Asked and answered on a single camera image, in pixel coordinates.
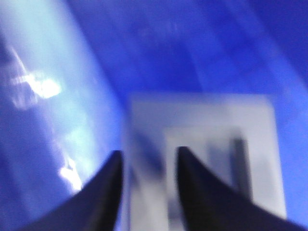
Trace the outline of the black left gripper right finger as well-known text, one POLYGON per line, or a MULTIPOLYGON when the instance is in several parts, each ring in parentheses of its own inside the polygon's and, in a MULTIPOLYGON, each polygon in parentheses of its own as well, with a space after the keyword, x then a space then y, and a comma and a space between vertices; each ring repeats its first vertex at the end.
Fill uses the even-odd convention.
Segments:
POLYGON ((211 173, 187 147, 178 148, 177 184, 189 231, 304 231, 254 205, 211 173))

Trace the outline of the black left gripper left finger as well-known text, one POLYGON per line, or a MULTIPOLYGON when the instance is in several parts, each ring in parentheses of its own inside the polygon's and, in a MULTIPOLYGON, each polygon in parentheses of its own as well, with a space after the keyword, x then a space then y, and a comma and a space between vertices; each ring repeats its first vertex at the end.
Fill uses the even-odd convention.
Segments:
POLYGON ((123 155, 113 151, 101 170, 71 199, 24 231, 112 231, 123 186, 123 155))

